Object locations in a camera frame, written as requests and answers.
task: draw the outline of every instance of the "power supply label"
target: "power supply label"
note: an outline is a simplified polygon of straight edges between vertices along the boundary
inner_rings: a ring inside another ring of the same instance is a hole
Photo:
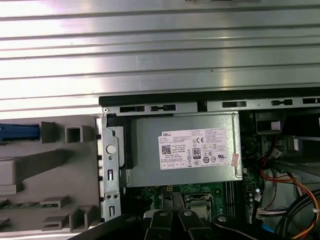
[[[158,142],[161,170],[229,164],[224,128],[164,131]]]

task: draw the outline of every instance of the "barcode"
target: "barcode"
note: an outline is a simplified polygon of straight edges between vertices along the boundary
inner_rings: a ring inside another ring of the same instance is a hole
[[[162,145],[162,154],[171,154],[171,145]]]

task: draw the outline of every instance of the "ribbed metal panel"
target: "ribbed metal panel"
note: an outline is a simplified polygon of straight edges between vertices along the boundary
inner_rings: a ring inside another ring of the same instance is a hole
[[[320,86],[319,24],[318,0],[0,1],[0,111]]]

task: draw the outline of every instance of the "80 plus logo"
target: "80 plus logo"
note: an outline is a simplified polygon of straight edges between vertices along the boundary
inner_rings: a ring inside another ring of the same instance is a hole
[[[193,148],[192,153],[193,153],[193,159],[201,159],[200,148]]]

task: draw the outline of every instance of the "blue latch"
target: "blue latch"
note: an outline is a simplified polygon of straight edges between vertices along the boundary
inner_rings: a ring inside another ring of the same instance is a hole
[[[0,123],[0,142],[40,139],[39,125]]]

